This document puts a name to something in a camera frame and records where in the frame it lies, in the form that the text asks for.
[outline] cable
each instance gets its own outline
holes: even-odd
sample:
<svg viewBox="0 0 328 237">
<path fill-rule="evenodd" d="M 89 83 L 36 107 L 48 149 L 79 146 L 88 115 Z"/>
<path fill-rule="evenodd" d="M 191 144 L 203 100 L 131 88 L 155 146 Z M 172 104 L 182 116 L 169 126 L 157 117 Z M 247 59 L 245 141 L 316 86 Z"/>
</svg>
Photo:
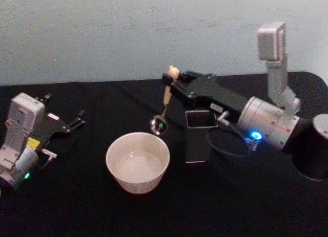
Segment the cable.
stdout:
<svg viewBox="0 0 328 237">
<path fill-rule="evenodd" d="M 243 157 L 246 157 L 248 155 L 250 155 L 251 153 L 251 148 L 250 146 L 247 144 L 246 142 L 246 136 L 235 126 L 233 125 L 232 123 L 229 123 L 228 126 L 226 126 L 227 128 L 229 128 L 230 130 L 227 130 L 227 129 L 222 129 L 222 128 L 212 128 L 212 129 L 209 129 L 209 131 L 207 132 L 207 141 L 209 143 L 209 145 L 215 150 L 217 151 L 218 153 L 220 154 L 223 154 L 225 156 L 230 156 L 230 157 L 235 157 L 235 158 L 243 158 Z M 231 152 L 228 152 L 226 150 L 223 150 L 223 149 L 220 149 L 218 148 L 210 139 L 210 132 L 215 130 L 217 131 L 218 129 L 220 129 L 221 131 L 224 131 L 224 132 L 227 132 L 227 133 L 230 133 L 232 132 L 233 134 L 237 135 L 240 139 L 242 139 L 242 141 L 246 144 L 247 148 L 248 148 L 248 153 L 246 155 L 239 155 L 239 154 L 235 154 L 235 153 L 231 153 Z"/>
</svg>

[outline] spoon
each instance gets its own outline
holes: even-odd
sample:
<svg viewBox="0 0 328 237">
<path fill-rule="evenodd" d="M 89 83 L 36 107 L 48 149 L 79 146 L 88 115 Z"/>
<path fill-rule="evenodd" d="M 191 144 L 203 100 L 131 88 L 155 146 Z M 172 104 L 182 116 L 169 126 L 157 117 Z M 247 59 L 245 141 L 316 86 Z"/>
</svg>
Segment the spoon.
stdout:
<svg viewBox="0 0 328 237">
<path fill-rule="evenodd" d="M 163 135 L 168 129 L 168 122 L 165 119 L 165 112 L 167 108 L 168 105 L 164 107 L 163 113 L 161 115 L 155 115 L 150 120 L 150 129 L 157 136 Z"/>
<path fill-rule="evenodd" d="M 170 75 L 173 81 L 175 81 L 179 78 L 180 70 L 177 67 L 169 66 L 168 75 Z M 170 88 L 171 88 L 170 86 L 166 86 L 165 88 L 164 98 L 163 98 L 163 106 L 164 106 L 163 113 L 161 115 L 155 115 L 150 120 L 150 129 L 157 136 L 164 134 L 169 126 L 167 120 L 165 119 L 165 112 L 166 109 L 168 108 L 172 96 L 172 93 L 170 92 Z"/>
</svg>

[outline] wall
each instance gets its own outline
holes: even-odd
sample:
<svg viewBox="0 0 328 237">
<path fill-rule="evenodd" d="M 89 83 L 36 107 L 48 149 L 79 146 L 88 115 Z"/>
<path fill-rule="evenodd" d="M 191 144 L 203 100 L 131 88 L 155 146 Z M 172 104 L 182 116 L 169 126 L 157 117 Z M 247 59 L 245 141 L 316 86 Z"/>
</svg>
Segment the wall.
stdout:
<svg viewBox="0 0 328 237">
<path fill-rule="evenodd" d="M 289 70 L 328 79 L 328 0 L 0 0 L 0 84 L 265 71 L 256 31 L 287 23 Z"/>
</svg>

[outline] cup rim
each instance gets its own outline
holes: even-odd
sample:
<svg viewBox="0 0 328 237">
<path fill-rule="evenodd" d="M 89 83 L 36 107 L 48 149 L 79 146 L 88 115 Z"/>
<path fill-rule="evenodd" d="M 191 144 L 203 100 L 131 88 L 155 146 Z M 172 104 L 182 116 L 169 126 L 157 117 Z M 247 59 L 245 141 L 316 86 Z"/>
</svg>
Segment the cup rim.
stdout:
<svg viewBox="0 0 328 237">
<path fill-rule="evenodd" d="M 147 135 L 147 136 L 155 137 L 155 138 L 156 138 L 161 144 L 163 144 L 163 146 L 164 146 L 164 148 L 165 148 L 165 150 L 167 151 L 167 154 L 168 154 L 168 161 L 167 161 L 166 165 L 164 166 L 164 168 L 163 168 L 158 174 L 156 174 L 156 176 L 153 177 L 151 180 L 141 181 L 141 182 L 131 182 L 131 181 L 122 180 L 119 176 L 116 175 L 116 173 L 114 173 L 114 172 L 110 169 L 110 167 L 109 167 L 109 165 L 108 165 L 108 163 L 107 163 L 107 158 L 109 157 L 109 150 L 110 150 L 111 147 L 114 145 L 114 143 L 116 143 L 118 140 L 123 139 L 123 138 L 125 138 L 126 136 L 132 136 L 132 135 L 138 135 L 138 134 L 139 134 L 139 135 L 142 134 L 142 135 Z M 160 175 L 162 175 L 162 174 L 166 171 L 166 169 L 168 168 L 169 163 L 170 163 L 170 150 L 169 150 L 168 146 L 166 145 L 166 143 L 165 143 L 162 139 L 160 139 L 158 136 L 155 136 L 155 135 L 153 135 L 153 134 L 151 134 L 151 133 L 146 133 L 146 132 L 132 132 L 132 133 L 127 133 L 127 134 L 125 134 L 125 135 L 122 135 L 122 136 L 118 137 L 117 139 L 115 139 L 115 140 L 110 144 L 110 146 L 109 146 L 109 148 L 107 149 L 107 152 L 106 152 L 105 162 L 106 162 L 106 166 L 107 166 L 107 169 L 109 170 L 109 172 L 110 172 L 114 177 L 118 178 L 119 180 L 121 180 L 121 181 L 123 181 L 123 182 L 126 182 L 126 183 L 131 183 L 131 184 L 147 183 L 147 182 L 151 182 L 151 181 L 155 180 L 156 178 L 158 178 Z"/>
</svg>

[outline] sticker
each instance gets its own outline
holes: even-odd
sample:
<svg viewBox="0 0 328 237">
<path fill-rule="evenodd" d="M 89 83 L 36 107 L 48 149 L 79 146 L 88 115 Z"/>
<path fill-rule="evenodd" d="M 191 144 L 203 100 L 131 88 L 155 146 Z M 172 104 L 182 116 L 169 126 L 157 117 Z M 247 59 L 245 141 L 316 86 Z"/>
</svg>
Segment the sticker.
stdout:
<svg viewBox="0 0 328 237">
<path fill-rule="evenodd" d="M 56 115 L 54 115 L 52 113 L 49 113 L 48 114 L 48 117 L 53 118 L 54 120 L 58 120 L 59 119 L 59 117 L 57 117 Z"/>
<path fill-rule="evenodd" d="M 32 148 L 32 149 L 36 149 L 37 146 L 39 146 L 40 142 L 38 140 L 35 140 L 31 137 L 29 137 L 29 139 L 27 140 L 27 145 Z"/>
<path fill-rule="evenodd" d="M 214 104 L 214 103 L 211 103 L 210 105 L 210 109 L 218 112 L 218 113 L 222 113 L 223 112 L 223 107 L 217 105 L 217 104 Z"/>
</svg>

